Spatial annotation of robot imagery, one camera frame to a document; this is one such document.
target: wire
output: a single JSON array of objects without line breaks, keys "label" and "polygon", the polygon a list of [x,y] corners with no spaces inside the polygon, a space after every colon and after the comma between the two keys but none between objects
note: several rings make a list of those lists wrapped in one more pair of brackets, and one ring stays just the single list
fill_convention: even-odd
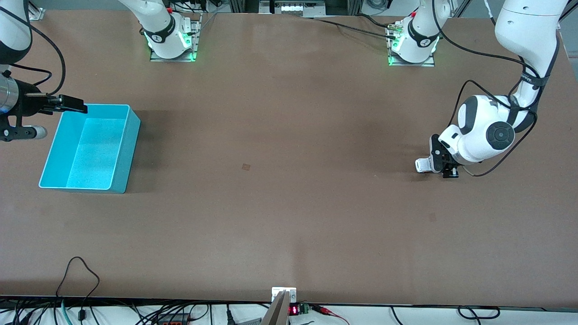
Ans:
[{"label": "wire", "polygon": [[327,23],[327,24],[332,24],[332,25],[340,26],[340,27],[347,28],[347,29],[351,29],[352,31],[357,31],[357,32],[366,33],[366,34],[370,34],[370,35],[374,35],[374,36],[379,36],[379,37],[384,37],[384,38],[388,38],[388,39],[395,39],[395,37],[392,36],[392,35],[385,35],[385,34],[370,32],[370,31],[366,31],[366,30],[364,30],[364,29],[359,29],[359,28],[355,28],[355,27],[351,27],[351,26],[347,26],[347,25],[335,23],[335,22],[329,21],[329,20],[323,20],[323,19],[314,19],[314,20],[315,20],[315,21],[322,21],[322,22]]},{"label": "wire", "polygon": [[466,170],[466,172],[470,175],[472,175],[473,177],[482,177],[482,176],[486,176],[489,173],[491,173],[492,171],[494,171],[498,166],[500,166],[500,164],[506,160],[506,158],[508,158],[508,156],[518,147],[519,144],[522,143],[522,141],[528,136],[528,134],[530,134],[530,132],[532,132],[532,130],[534,129],[534,126],[536,126],[536,123],[538,122],[538,115],[534,112],[532,112],[531,110],[527,111],[528,114],[533,115],[534,117],[534,121],[532,122],[532,125],[530,126],[530,128],[526,131],[526,133],[524,133],[524,135],[520,138],[520,140],[518,142],[516,142],[512,148],[510,149],[510,151],[508,151],[492,168],[490,168],[487,172],[483,172],[481,174],[477,174],[474,175],[472,173],[470,173],[468,170]]},{"label": "wire", "polygon": [[516,60],[516,59],[510,58],[510,57],[499,56],[499,55],[496,55],[496,54],[490,54],[490,53],[484,53],[484,52],[479,52],[479,51],[471,50],[471,49],[468,49],[468,48],[466,48],[466,47],[463,47],[463,46],[455,43],[453,40],[451,40],[450,38],[447,37],[447,35],[442,31],[442,28],[441,28],[441,26],[439,25],[438,17],[437,17],[436,12],[435,12],[435,0],[432,0],[432,11],[433,11],[433,21],[435,22],[435,25],[436,25],[436,27],[438,28],[439,33],[441,34],[442,37],[444,37],[444,38],[445,38],[450,44],[452,44],[453,46],[455,46],[455,47],[457,47],[457,48],[459,48],[459,49],[461,49],[461,50],[464,50],[464,51],[466,51],[466,52],[470,52],[470,53],[477,54],[477,55],[480,55],[480,56],[492,57],[492,58],[500,58],[500,59],[502,59],[502,60],[511,61],[511,62],[515,62],[515,63],[521,64],[522,66],[524,66],[524,67],[528,68],[530,71],[532,71],[532,73],[533,73],[536,77],[540,77],[540,76],[538,75],[538,72],[536,71],[536,69],[534,69],[531,65],[529,65],[529,64],[527,64],[527,63],[525,63],[525,62],[523,62],[523,61]]},{"label": "wire", "polygon": [[486,5],[486,9],[488,9],[488,16],[490,17],[490,20],[492,21],[494,26],[496,26],[496,21],[494,20],[494,15],[492,14],[492,9],[490,9],[490,5],[488,4],[488,0],[484,0],[484,4]]},{"label": "wire", "polygon": [[399,320],[399,318],[397,317],[397,314],[395,313],[394,307],[393,307],[393,306],[390,306],[390,308],[391,308],[391,312],[394,313],[395,321],[398,322],[399,325],[403,325],[403,323],[401,322],[401,320]]},{"label": "wire", "polygon": [[134,302],[131,302],[131,303],[132,303],[132,308],[131,308],[131,309],[132,309],[137,315],[139,315],[139,318],[142,320],[142,319],[143,319],[143,315],[140,314],[139,309],[135,306]]},{"label": "wire", "polygon": [[335,313],[334,313],[333,315],[329,315],[329,316],[337,317],[337,318],[339,318],[340,320],[346,322],[347,325],[351,325],[351,324],[349,324],[349,322],[347,321],[347,319],[345,319],[345,318],[343,318],[343,317],[341,317],[341,316],[339,316],[339,315],[337,315],[337,314],[335,314]]},{"label": "wire", "polygon": [[64,79],[66,78],[66,64],[64,63],[64,56],[62,55],[62,52],[60,52],[60,49],[58,48],[58,46],[56,46],[56,44],[54,44],[54,42],[48,36],[46,36],[43,32],[41,32],[38,28],[32,26],[29,22],[16,16],[15,14],[13,14],[12,12],[10,12],[9,10],[7,10],[4,7],[0,6],[0,10],[3,11],[4,13],[6,13],[8,16],[16,19],[20,23],[30,27],[30,29],[35,31],[38,35],[40,35],[43,39],[45,39],[54,48],[54,50],[58,54],[58,58],[60,59],[60,66],[62,69],[62,75],[60,77],[60,82],[58,83],[58,86],[56,87],[56,89],[54,91],[51,91],[50,93],[48,93],[48,95],[52,96],[52,95],[56,94],[60,90],[60,88],[62,88],[62,85],[64,84]]},{"label": "wire", "polygon": [[98,322],[97,316],[94,314],[94,311],[92,310],[92,305],[89,304],[88,307],[90,308],[90,313],[92,314],[92,318],[94,318],[94,322],[95,322],[97,325],[101,325],[101,324]]},{"label": "wire", "polygon": [[[462,313],[462,310],[461,310],[462,308],[465,308],[465,309],[469,310],[470,313],[472,313],[473,316],[466,316],[466,315],[464,315],[464,314]],[[492,316],[478,316],[478,315],[476,314],[476,312],[473,311],[473,309],[472,309],[471,307],[469,307],[469,306],[458,306],[458,314],[460,314],[460,316],[462,316],[463,318],[468,319],[468,320],[475,320],[475,321],[477,321],[478,325],[481,325],[481,320],[482,320],[482,319],[484,319],[484,320],[489,320],[489,319],[496,319],[496,318],[498,318],[498,317],[500,316],[500,313],[501,313],[500,308],[496,307],[495,310],[498,311],[498,312],[496,313],[496,315],[492,315]]]},{"label": "wire", "polygon": [[380,24],[375,19],[373,19],[371,16],[364,14],[364,13],[356,14],[356,16],[367,18],[369,21],[371,21],[372,24],[377,25],[379,27],[387,28],[387,26],[390,25],[390,24]]},{"label": "wire", "polygon": [[192,8],[190,5],[188,5],[186,2],[182,2],[182,4],[184,4],[184,5],[185,5],[185,6],[187,6],[187,7],[185,8],[185,7],[183,7],[183,6],[179,5],[179,4],[177,4],[176,2],[175,2],[175,3],[173,3],[173,5],[175,5],[175,6],[179,7],[179,8],[181,8],[181,9],[185,9],[185,10],[187,10],[187,9],[188,9],[188,10],[190,10],[191,12],[197,12],[197,11],[201,11],[201,12],[202,12],[202,11],[204,11],[204,12],[206,12],[206,10],[203,10],[203,9],[193,9],[193,8]]},{"label": "wire", "polygon": [[205,23],[205,25],[201,26],[201,29],[199,29],[198,32],[200,33],[203,29],[205,29],[205,27],[207,27],[207,25],[211,22],[211,20],[213,20],[213,19],[215,19],[215,17],[217,17],[217,14],[219,13],[219,11],[221,11],[221,10],[223,10],[223,9],[225,9],[224,6],[223,6],[221,9],[217,8],[217,9],[215,9],[213,12],[211,12],[211,13],[214,13],[214,15],[212,15],[211,18],[209,18],[209,19],[207,20],[207,22]]},{"label": "wire", "polygon": [[11,64],[11,66],[18,68],[18,69],[24,69],[24,70],[29,70],[29,71],[37,71],[37,72],[44,72],[44,73],[48,73],[48,76],[44,79],[42,79],[39,82],[35,82],[33,83],[34,86],[38,86],[39,84],[42,84],[46,81],[48,81],[51,77],[52,77],[52,72],[48,71],[48,70],[44,70],[44,69],[39,69],[39,68],[31,68],[31,67],[27,67],[25,65],[20,65],[20,64]]},{"label": "wire", "polygon": [[62,309],[62,314],[64,315],[64,320],[68,323],[68,325],[72,325],[71,319],[68,318],[68,314],[66,313],[66,308],[64,307],[64,299],[60,302],[60,309]]},{"label": "wire", "polygon": [[189,322],[194,322],[196,320],[199,320],[199,319],[205,317],[209,313],[209,305],[207,304],[207,310],[205,311],[205,313],[203,315],[201,315],[200,317],[197,317],[197,318],[191,317],[191,312],[192,312],[193,308],[195,308],[195,306],[197,306],[197,305],[193,305],[191,310],[188,311],[188,321]]},{"label": "wire", "polygon": [[[520,82],[521,82],[521,79],[514,85],[514,87],[512,87],[512,89],[510,90],[510,93],[509,93],[509,96],[508,96],[508,97],[510,97],[510,95],[511,95],[512,92],[513,92],[513,90],[517,87],[518,84],[520,84]],[[487,90],[486,90],[484,87],[482,87],[480,84],[478,84],[477,82],[475,82],[475,81],[472,80],[472,79],[469,79],[469,80],[467,80],[465,83],[463,83],[463,85],[462,85],[462,87],[461,87],[461,89],[460,89],[460,93],[458,94],[458,98],[457,98],[457,100],[455,101],[454,111],[452,112],[450,121],[448,122],[448,125],[447,125],[448,127],[451,125],[451,122],[454,120],[455,114],[456,114],[456,112],[457,112],[457,110],[458,110],[458,104],[460,103],[460,99],[461,99],[462,93],[463,93],[463,91],[464,91],[465,86],[466,86],[468,83],[473,83],[473,84],[476,85],[479,89],[481,89],[484,93],[486,93],[488,96],[490,96],[492,99],[498,101],[500,104],[504,105],[505,107],[510,108],[510,105],[506,105],[504,102],[500,101],[498,98],[496,98],[496,96],[494,96],[493,94],[491,94],[489,91],[487,91]],[[531,111],[530,108],[533,107],[534,104],[536,104],[536,103],[540,100],[540,98],[542,97],[542,92],[543,92],[543,90],[544,90],[544,87],[541,87],[541,88],[539,89],[538,95],[536,96],[536,99],[534,100],[534,102],[533,102],[532,104],[528,105],[528,106],[525,107],[525,108],[520,108],[520,110],[525,110],[525,111],[527,112],[527,114],[531,114],[531,115],[533,116],[532,125],[530,126],[530,128],[528,129],[528,131],[526,131],[526,133],[520,138],[520,140],[519,140],[518,142],[516,142],[516,143],[512,146],[512,148],[511,148],[492,168],[490,168],[490,169],[489,169],[488,171],[486,171],[486,172],[483,172],[483,173],[481,173],[481,174],[474,174],[474,173],[472,173],[469,169],[467,169],[466,167],[462,166],[462,168],[464,169],[464,171],[465,171],[467,174],[469,174],[470,176],[473,176],[473,177],[482,177],[482,176],[488,175],[489,173],[491,173],[492,171],[494,171],[498,166],[500,166],[500,164],[501,164],[504,160],[506,160],[506,158],[514,151],[514,149],[517,148],[517,146],[528,136],[528,134],[530,134],[530,132],[534,129],[534,126],[536,126],[536,123],[538,122],[538,115],[537,115],[535,112]]]},{"label": "wire", "polygon": [[88,296],[90,296],[94,292],[94,290],[96,290],[98,288],[98,285],[101,284],[101,279],[93,270],[90,269],[90,267],[88,267],[88,265],[86,264],[86,262],[84,261],[84,259],[82,257],[75,256],[75,257],[72,257],[68,261],[68,264],[66,265],[66,270],[64,271],[64,276],[62,277],[60,284],[58,284],[58,287],[56,288],[56,292],[54,293],[54,295],[56,297],[58,297],[58,293],[60,291],[60,288],[62,288],[62,284],[64,283],[64,280],[66,279],[66,275],[68,274],[68,268],[70,268],[72,261],[75,259],[79,259],[82,262],[82,264],[84,264],[85,269],[88,272],[92,273],[92,275],[94,275],[94,277],[97,279],[96,285],[92,288],[92,290],[90,290],[90,292],[84,297],[84,299],[82,299],[82,302],[80,303],[80,310],[83,310],[84,303],[86,302],[86,299],[88,299]]}]

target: metal frame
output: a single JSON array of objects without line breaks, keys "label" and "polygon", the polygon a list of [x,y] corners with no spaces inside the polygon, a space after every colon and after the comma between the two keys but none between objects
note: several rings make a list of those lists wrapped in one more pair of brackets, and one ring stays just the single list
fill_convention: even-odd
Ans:
[{"label": "metal frame", "polygon": [[472,0],[464,0],[462,1],[462,3],[458,6],[457,5],[457,0],[451,0],[450,1],[450,5],[451,5],[451,16],[452,17],[461,17],[464,14],[464,11],[466,11],[466,9],[468,8],[468,6],[470,5]]},{"label": "metal frame", "polygon": [[568,1],[568,4],[564,8],[564,11],[562,11],[562,15],[560,16],[560,21],[568,17],[568,15],[571,14],[576,8],[578,8],[578,0]]}]

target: black cable clip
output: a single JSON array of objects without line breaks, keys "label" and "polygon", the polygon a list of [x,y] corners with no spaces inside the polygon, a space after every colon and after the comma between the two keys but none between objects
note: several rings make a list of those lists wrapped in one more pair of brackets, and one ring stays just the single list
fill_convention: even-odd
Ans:
[{"label": "black cable clip", "polygon": [[534,89],[536,90],[536,87],[544,87],[546,85],[546,83],[548,82],[548,78],[550,78],[550,75],[545,76],[544,78],[540,78],[540,77],[534,77],[530,74],[528,74],[526,71],[522,72],[521,78],[523,81],[535,86]]},{"label": "black cable clip", "polygon": [[514,95],[510,96],[510,112],[507,114],[506,123],[510,124],[512,127],[516,122],[516,118],[518,117],[518,112],[522,109],[518,100],[514,97]]}]

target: white floor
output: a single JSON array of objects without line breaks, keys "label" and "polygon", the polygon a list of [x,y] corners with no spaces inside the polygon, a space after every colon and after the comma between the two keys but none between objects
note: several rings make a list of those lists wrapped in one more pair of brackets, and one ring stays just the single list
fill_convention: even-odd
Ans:
[{"label": "white floor", "polygon": [[[327,306],[331,311],[347,319],[350,325],[396,325],[391,309],[380,306]],[[143,306],[139,307],[142,314],[154,311],[157,307]],[[69,318],[73,325],[78,325],[77,313],[79,308],[71,308],[68,311]],[[88,308],[85,308],[87,318],[84,325],[96,325],[94,318]],[[57,309],[58,324],[66,325],[60,309]],[[206,311],[204,305],[196,306],[192,317],[200,317]],[[446,308],[411,308],[400,306],[395,311],[403,325],[476,325],[474,320],[461,318],[455,309]],[[138,315],[127,307],[94,307],[94,312],[100,325],[132,325],[139,321]],[[231,305],[231,312],[235,321],[238,323],[263,317],[267,310],[259,305]],[[488,311],[479,311],[479,316],[487,316]],[[200,320],[189,323],[189,325],[226,325],[227,315],[225,305],[212,306],[212,322],[210,314]],[[10,325],[14,312],[0,314],[0,324]],[[33,316],[30,324],[36,320]],[[310,312],[306,315],[292,316],[290,322],[292,325],[302,325],[314,321],[312,325],[347,325],[344,321],[324,316],[316,312]],[[578,324],[578,313],[570,312],[543,312],[543,311],[502,311],[499,318],[494,320],[482,320],[482,325],[575,325]],[[54,319],[52,310],[47,311],[42,317],[40,325],[53,325]]]}]

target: connector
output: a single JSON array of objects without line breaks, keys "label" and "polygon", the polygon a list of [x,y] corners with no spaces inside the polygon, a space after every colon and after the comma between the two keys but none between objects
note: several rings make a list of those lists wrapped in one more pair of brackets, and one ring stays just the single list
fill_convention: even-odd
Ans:
[{"label": "connector", "polygon": [[86,319],[86,311],[84,309],[81,309],[78,311],[78,320],[85,320]]},{"label": "connector", "polygon": [[388,24],[387,25],[387,29],[389,29],[390,31],[403,31],[403,26],[402,25],[396,25],[396,24]]},{"label": "connector", "polygon": [[233,314],[229,309],[229,305],[227,305],[227,325],[237,325],[237,323],[235,323],[235,320],[233,319]]}]

